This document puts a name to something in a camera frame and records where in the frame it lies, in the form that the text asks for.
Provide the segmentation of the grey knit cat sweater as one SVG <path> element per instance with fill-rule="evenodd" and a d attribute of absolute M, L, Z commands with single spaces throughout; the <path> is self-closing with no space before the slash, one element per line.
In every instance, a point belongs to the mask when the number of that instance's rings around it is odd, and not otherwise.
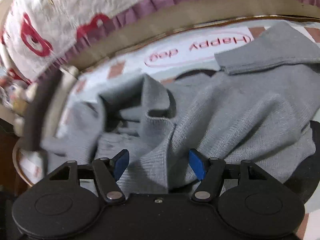
<path fill-rule="evenodd" d="M 73 106 L 49 153 L 89 164 L 126 149 L 125 194 L 167 193 L 196 176 L 188 151 L 229 164 L 248 159 L 281 182 L 313 155 L 310 121 L 319 109 L 319 46 L 285 22 L 219 53 L 221 70 L 166 85 L 140 75 Z"/>

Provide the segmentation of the folded dark brown garment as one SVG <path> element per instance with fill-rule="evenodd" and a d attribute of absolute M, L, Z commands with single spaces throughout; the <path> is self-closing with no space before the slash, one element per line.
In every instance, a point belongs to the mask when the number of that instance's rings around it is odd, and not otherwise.
<path fill-rule="evenodd" d="M 35 97 L 27 107 L 24 115 L 22 149 L 31 152 L 40 149 L 44 117 L 61 77 L 61 70 L 56 69 L 50 77 L 43 79 L 38 84 Z"/>

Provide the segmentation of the folded cream garment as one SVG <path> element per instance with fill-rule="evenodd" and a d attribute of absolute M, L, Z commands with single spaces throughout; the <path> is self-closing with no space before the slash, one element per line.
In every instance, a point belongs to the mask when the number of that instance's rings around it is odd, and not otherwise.
<path fill-rule="evenodd" d="M 68 95 L 80 74 L 75 66 L 62 66 L 60 70 L 62 77 L 46 111 L 41 139 L 55 135 Z"/>

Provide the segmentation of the checkered plush blanket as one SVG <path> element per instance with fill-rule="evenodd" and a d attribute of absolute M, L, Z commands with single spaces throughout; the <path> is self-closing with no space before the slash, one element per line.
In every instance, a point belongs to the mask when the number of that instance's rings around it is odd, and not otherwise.
<path fill-rule="evenodd" d="M 247 45 L 281 22 L 189 31 L 117 56 L 80 75 L 55 135 L 44 139 L 66 135 L 75 104 L 96 103 L 100 93 L 132 78 L 148 75 L 166 85 L 212 76 L 221 70 L 219 53 Z M 319 46 L 311 29 L 285 23 Z M 111 173 L 113 157 L 79 164 L 47 152 L 41 139 L 47 174 L 14 201 L 11 219 L 20 239 L 302 239 L 311 217 L 305 204 L 319 184 L 319 109 L 310 127 L 315 153 L 285 182 L 248 159 L 229 164 L 208 157 L 204 180 L 196 177 L 167 193 L 125 194 Z"/>

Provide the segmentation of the grey bunny plush toy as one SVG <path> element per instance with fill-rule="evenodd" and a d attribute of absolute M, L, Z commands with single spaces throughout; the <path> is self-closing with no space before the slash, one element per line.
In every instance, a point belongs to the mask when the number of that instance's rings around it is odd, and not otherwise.
<path fill-rule="evenodd" d="M 21 137 L 24 128 L 24 115 L 34 100 L 37 83 L 24 80 L 12 69 L 4 69 L 1 74 L 1 119 L 13 125 L 14 133 Z"/>

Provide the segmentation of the white quilt with red bears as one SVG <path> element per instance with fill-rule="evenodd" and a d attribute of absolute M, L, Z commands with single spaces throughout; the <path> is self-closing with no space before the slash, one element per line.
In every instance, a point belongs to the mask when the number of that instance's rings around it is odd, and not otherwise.
<path fill-rule="evenodd" d="M 30 82 L 67 64 L 76 42 L 143 0 L 1 0 L 1 63 Z"/>

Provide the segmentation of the beige mattress edge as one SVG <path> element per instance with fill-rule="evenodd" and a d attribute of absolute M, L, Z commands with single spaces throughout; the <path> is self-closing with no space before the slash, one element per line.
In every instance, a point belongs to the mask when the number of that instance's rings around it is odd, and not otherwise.
<path fill-rule="evenodd" d="M 92 30 L 66 54 L 84 70 L 121 52 L 134 50 L 197 25 L 226 25 L 253 18 L 319 18 L 319 0 L 143 0 Z"/>

